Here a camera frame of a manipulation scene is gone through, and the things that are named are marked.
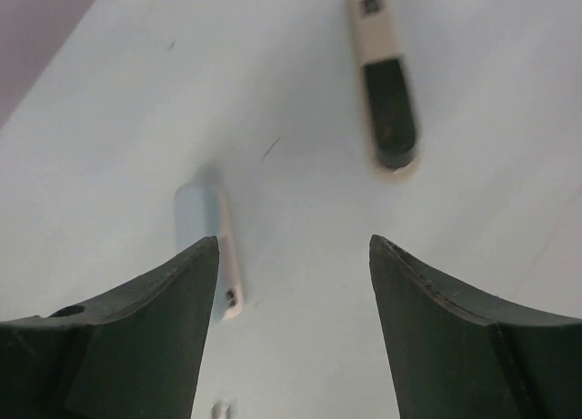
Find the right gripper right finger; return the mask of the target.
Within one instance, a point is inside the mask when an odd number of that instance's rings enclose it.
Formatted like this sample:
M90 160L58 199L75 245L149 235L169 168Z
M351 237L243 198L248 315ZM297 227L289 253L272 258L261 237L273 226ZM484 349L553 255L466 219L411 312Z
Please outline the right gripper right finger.
M369 270L403 418L578 418L581 322L514 304L385 237Z

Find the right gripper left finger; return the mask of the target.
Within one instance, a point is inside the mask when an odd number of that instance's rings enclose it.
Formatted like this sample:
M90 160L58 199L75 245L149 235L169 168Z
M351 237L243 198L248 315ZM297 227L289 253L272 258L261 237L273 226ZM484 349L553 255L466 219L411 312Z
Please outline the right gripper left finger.
M1 325L4 418L187 418L212 313L215 237L103 294Z

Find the beige black stapler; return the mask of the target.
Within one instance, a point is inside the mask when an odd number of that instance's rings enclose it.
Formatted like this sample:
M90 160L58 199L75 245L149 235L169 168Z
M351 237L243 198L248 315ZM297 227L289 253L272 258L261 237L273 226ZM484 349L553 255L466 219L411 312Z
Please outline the beige black stapler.
M392 175L417 158L418 127L389 0L347 0L366 126L377 165Z

